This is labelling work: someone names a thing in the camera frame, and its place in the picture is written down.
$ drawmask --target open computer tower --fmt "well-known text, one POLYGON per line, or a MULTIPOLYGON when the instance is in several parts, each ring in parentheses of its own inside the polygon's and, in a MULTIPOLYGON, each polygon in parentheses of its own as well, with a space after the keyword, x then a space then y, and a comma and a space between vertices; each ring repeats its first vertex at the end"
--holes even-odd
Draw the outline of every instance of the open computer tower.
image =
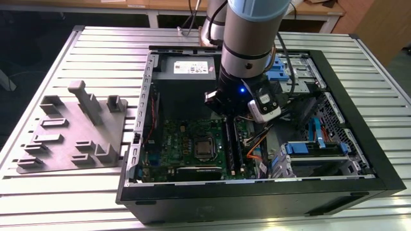
POLYGON ((328 215, 406 189, 321 51, 289 51, 292 70, 276 52, 267 78, 287 92, 293 71, 295 91, 256 144, 263 125, 227 132, 204 104, 221 51, 149 49, 116 198, 143 223, 328 215))

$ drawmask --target wooden table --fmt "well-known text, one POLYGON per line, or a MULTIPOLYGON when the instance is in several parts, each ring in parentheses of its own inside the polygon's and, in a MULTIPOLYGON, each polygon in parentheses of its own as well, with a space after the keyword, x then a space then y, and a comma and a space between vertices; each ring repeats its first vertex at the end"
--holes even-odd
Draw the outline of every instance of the wooden table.
MULTIPOLYGON (((76 12, 76 13, 131 13, 145 14, 151 28, 159 28, 159 15, 189 15, 188 0, 127 0, 124 2, 101 3, 100 0, 0 0, 0 10, 76 12)), ((205 16, 207 0, 201 1, 197 16, 205 16)), ((344 10, 335 4, 332 8, 303 2, 296 7, 297 20, 323 21, 320 33, 331 33, 344 10)), ((293 11, 285 15, 293 19, 293 11)))

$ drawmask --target slotted aluminum table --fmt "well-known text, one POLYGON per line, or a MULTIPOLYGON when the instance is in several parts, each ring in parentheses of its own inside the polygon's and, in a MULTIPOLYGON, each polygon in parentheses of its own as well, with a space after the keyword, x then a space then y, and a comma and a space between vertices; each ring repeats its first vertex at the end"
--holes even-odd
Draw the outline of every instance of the slotted aluminum table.
MULTIPOLYGON (((321 50, 359 108, 391 163, 411 187, 411 100, 360 40, 348 35, 281 33, 289 49, 321 50)), ((97 99, 128 100, 121 155, 132 127, 148 45, 197 46, 199 33, 183 37, 175 29, 76 27, 0 153, 0 227, 15 230, 113 230, 147 228, 116 205, 120 167, 20 175, 16 159, 29 141, 44 95, 76 98, 68 83, 83 79, 97 99)), ((167 224, 160 228, 288 230, 402 230, 411 225, 411 190, 370 200, 327 217, 275 218, 167 224)))

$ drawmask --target cable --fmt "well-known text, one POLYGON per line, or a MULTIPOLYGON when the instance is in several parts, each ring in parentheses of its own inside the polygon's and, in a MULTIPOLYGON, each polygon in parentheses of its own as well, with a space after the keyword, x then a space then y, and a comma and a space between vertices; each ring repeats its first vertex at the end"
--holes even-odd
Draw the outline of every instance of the cable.
POLYGON ((249 120, 249 121, 253 121, 253 119, 251 118, 247 118, 247 117, 243 117, 243 116, 237 116, 239 118, 244 119, 244 120, 249 120))
POLYGON ((293 100, 281 108, 281 114, 273 118, 271 121, 268 121, 265 123, 265 126, 264 128, 261 129, 261 131, 252 137, 249 137, 249 139, 245 141, 245 144, 249 144, 252 143, 260 136, 263 136, 265 133, 268 133, 271 127, 273 126, 273 123, 277 119, 280 119, 283 116, 285 116, 289 112, 291 112, 291 107, 303 99, 307 99, 309 97, 315 97, 315 95, 317 94, 317 92, 312 92, 312 93, 308 93, 308 94, 303 94, 303 95, 299 95, 293 98, 293 100))
POLYGON ((272 48, 271 48, 271 59, 269 59, 269 63, 267 65, 267 67, 264 68, 264 72, 263 74, 269 71, 272 65, 273 65, 273 60, 275 60, 275 44, 272 45, 272 48))
POLYGON ((195 17, 197 16, 197 11, 199 11, 200 4, 201 4, 201 0, 197 0, 196 6, 195 6, 195 10, 192 12, 191 11, 191 1, 188 0, 188 6, 189 6, 191 15, 188 16, 188 18, 187 18, 185 22, 183 23, 181 27, 177 27, 177 30, 181 32, 181 35, 185 36, 185 37, 189 35, 191 30, 192 30, 192 25, 193 25, 195 17), (191 18, 192 18, 192 20, 191 20, 188 32, 187 32, 187 34, 184 34, 184 31, 183 31, 181 28, 185 26, 185 24, 187 24, 187 22, 189 21, 191 18))
POLYGON ((47 73, 47 72, 45 71, 23 71, 20 73, 11 75, 8 78, 15 77, 15 76, 21 75, 21 74, 27 74, 27 73, 47 73))
POLYGON ((329 139, 328 132, 327 132, 327 130, 325 130, 324 127, 321 127, 321 131, 323 131, 323 133, 324 133, 324 139, 325 139, 325 141, 329 142, 331 139, 329 139))
MULTIPOLYGON (((263 139, 260 143, 260 153, 261 153, 261 163, 263 165, 268 168, 268 150, 267 150, 267 139, 263 139)), ((264 172, 263 169, 259 167, 259 170, 261 171, 263 174, 259 174, 259 178, 267 178, 267 171, 264 172)))
POLYGON ((189 13, 192 14, 191 0, 188 0, 188 8, 189 8, 189 13))
POLYGON ((293 19, 296 20, 296 8, 295 8, 295 5, 293 5, 292 2, 289 2, 289 4, 291 4, 291 6, 292 6, 292 8, 293 8, 293 19))
POLYGON ((219 153, 216 152, 216 156, 212 158, 212 161, 216 160, 217 156, 219 156, 219 153))
POLYGON ((324 141, 327 142, 327 136, 325 136, 325 133, 324 133, 324 130, 321 130, 321 135, 323 135, 323 138, 324 138, 324 141))
POLYGON ((224 8, 224 6, 227 5, 227 2, 228 1, 224 1, 223 4, 220 5, 220 7, 216 9, 215 13, 212 14, 212 17, 211 17, 211 20, 209 20, 209 24, 208 24, 208 34, 207 34, 207 39, 209 41, 209 43, 212 42, 212 39, 211 39, 211 25, 212 25, 212 22, 217 16, 217 14, 220 13, 221 9, 224 8))
POLYGON ((261 160, 261 158, 259 156, 251 155, 252 151, 256 149, 257 145, 261 143, 263 139, 265 138, 267 134, 257 140, 256 144, 253 145, 253 147, 249 149, 248 153, 247 153, 247 158, 253 158, 253 159, 259 159, 261 160))
POLYGON ((148 142, 148 139, 149 139, 149 137, 151 137, 151 135, 152 135, 152 132, 153 132, 153 128, 155 128, 155 99, 153 99, 153 97, 151 96, 151 99, 152 99, 152 128, 149 129, 149 132, 148 132, 148 136, 147 136, 147 139, 145 139, 145 141, 144 141, 144 143, 143 143, 143 145, 148 142))
POLYGON ((293 68, 292 68, 292 64, 291 64, 289 55, 288 55, 287 47, 285 47, 285 44, 284 44, 284 40, 283 40, 281 35, 280 35, 279 32, 276 33, 276 36, 277 36, 277 40, 280 40, 280 44, 281 44, 283 51, 284 51, 285 58, 287 58, 287 64, 288 64, 288 69, 289 69, 289 73, 291 73, 291 81, 292 81, 291 90, 289 90, 289 92, 288 92, 288 95, 292 96, 293 90, 295 90, 295 75, 293 75, 293 68))
POLYGON ((8 90, 12 91, 12 80, 11 78, 15 77, 15 76, 19 76, 21 74, 27 74, 27 73, 47 73, 45 71, 23 71, 20 73, 16 73, 11 76, 8 76, 8 90))
MULTIPOLYGON (((9 63, 12 64, 13 66, 19 67, 19 69, 23 69, 21 66, 8 60, 0 60, 0 62, 4 62, 4 63, 9 63)), ((7 81, 8 81, 8 90, 12 91, 12 80, 9 78, 9 76, 7 76, 7 81)))

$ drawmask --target blue latch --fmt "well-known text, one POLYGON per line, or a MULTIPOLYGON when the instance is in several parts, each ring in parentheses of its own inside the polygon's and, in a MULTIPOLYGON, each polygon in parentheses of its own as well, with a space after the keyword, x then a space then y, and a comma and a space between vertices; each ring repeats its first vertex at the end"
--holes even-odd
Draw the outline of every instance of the blue latch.
POLYGON ((273 161, 271 162, 271 169, 275 167, 276 163, 277 163, 277 156, 275 157, 273 161))
POLYGON ((344 142, 340 142, 340 148, 341 148, 341 152, 344 154, 347 154, 348 153, 348 147, 347 147, 347 144, 344 142))
POLYGON ((325 148, 324 140, 323 140, 323 133, 321 133, 321 124, 319 118, 312 118, 308 123, 308 139, 311 141, 317 141, 320 148, 325 148))
POLYGON ((287 154, 292 154, 292 148, 288 144, 284 144, 287 154))
POLYGON ((308 148, 304 143, 288 143, 288 145, 291 146, 293 153, 299 153, 299 154, 308 153, 308 148))
POLYGON ((285 73, 285 70, 284 70, 284 64, 283 64, 280 58, 277 57, 277 55, 275 56, 275 59, 273 59, 273 65, 272 65, 271 69, 267 71, 265 74, 267 74, 269 81, 284 81, 284 82, 287 82, 288 79, 289 79, 289 77, 285 73))

